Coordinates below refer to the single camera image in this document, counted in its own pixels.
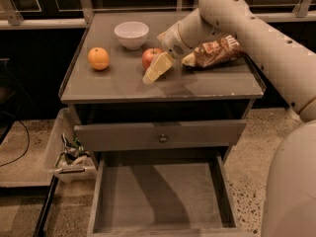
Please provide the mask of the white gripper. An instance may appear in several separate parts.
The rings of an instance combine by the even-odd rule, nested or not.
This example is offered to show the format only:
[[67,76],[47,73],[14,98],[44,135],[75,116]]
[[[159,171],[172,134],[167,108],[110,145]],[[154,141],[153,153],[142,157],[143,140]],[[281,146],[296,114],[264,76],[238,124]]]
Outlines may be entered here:
[[157,54],[147,68],[142,81],[149,85],[169,70],[175,59],[182,59],[193,51],[190,46],[193,36],[192,26],[184,20],[176,22],[167,31],[161,33],[157,39],[167,52]]

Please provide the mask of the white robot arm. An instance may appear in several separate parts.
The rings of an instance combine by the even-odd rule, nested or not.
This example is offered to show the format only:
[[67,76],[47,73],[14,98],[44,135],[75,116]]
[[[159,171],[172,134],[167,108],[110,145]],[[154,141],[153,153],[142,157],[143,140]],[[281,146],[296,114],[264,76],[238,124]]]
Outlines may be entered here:
[[266,185],[261,237],[316,237],[316,54],[256,17],[244,0],[198,0],[158,40],[151,84],[196,46],[236,38],[303,124],[279,145]]

